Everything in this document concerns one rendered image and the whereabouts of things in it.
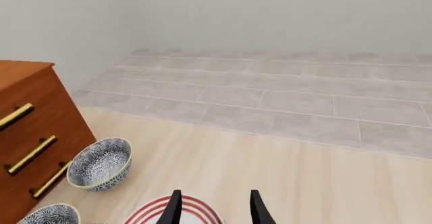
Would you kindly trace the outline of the blue patterned bowl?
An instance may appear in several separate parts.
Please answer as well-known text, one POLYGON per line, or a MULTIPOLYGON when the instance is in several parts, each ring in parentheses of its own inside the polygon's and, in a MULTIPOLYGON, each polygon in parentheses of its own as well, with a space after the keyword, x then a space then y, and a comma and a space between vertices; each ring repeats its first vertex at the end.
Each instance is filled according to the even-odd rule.
POLYGON ((67 181, 90 192, 114 189, 128 176, 132 146, 124 138, 99 140, 78 153, 67 168, 67 181))
POLYGON ((58 203, 37 209, 16 224, 81 224, 81 218, 74 206, 58 203))

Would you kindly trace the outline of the wooden cabinet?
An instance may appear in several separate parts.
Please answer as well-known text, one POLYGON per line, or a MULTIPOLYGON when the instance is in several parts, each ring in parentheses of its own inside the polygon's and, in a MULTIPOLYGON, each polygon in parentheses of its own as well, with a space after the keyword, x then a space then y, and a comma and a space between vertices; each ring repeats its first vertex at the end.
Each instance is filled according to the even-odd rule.
POLYGON ((41 187, 59 171, 60 162, 71 161, 96 140, 53 66, 0 60, 0 119, 26 103, 34 106, 0 132, 0 224, 25 217, 45 197, 33 199, 29 189, 41 187), (6 173, 5 164, 14 165, 40 144, 39 138, 52 135, 57 141, 27 167, 15 176, 6 173))

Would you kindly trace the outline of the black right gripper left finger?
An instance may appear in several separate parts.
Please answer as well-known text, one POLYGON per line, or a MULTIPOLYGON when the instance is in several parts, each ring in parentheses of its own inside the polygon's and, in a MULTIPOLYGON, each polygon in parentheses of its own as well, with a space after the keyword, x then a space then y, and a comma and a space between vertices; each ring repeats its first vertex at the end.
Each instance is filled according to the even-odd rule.
POLYGON ((182 191, 174 190, 157 224, 180 224, 182 214, 182 191))

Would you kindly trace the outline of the white plate with red rings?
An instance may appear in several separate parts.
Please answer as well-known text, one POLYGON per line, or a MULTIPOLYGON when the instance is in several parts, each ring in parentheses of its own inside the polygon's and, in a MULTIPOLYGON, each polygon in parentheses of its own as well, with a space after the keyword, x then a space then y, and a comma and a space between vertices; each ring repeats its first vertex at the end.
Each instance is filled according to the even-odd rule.
MULTIPOLYGON (((136 209, 123 224, 156 224, 171 196, 153 199, 136 209)), ((179 224, 225 224, 215 209, 193 196, 182 196, 182 214, 179 224)))

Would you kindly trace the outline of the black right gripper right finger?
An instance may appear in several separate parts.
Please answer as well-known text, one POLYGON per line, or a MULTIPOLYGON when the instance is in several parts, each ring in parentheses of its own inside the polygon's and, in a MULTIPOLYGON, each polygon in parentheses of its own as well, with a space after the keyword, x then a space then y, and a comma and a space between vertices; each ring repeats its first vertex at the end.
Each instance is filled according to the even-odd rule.
POLYGON ((250 215, 252 224, 271 224, 271 215, 258 190, 250 191, 250 215))

